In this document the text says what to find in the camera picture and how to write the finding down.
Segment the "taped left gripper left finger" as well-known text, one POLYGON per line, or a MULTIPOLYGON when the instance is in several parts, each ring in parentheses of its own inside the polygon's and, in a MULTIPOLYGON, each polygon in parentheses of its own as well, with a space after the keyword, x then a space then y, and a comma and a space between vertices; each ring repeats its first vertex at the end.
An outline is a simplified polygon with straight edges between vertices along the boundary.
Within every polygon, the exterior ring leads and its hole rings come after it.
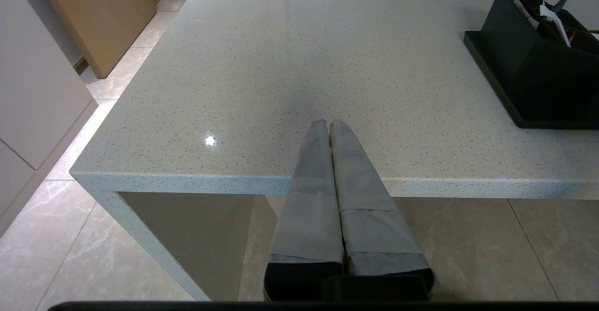
POLYGON ((327 122, 313 122, 298 153, 263 279, 270 302, 318 302, 344 273, 344 246, 327 122))

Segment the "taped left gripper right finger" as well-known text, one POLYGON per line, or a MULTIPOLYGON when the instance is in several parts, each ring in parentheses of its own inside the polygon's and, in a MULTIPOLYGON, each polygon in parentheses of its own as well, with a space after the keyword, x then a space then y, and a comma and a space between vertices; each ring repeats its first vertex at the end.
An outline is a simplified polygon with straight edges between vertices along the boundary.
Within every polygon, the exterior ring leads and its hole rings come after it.
POLYGON ((336 119, 330 145, 349 275, 344 295, 353 300, 429 300, 435 274, 358 137, 336 119))

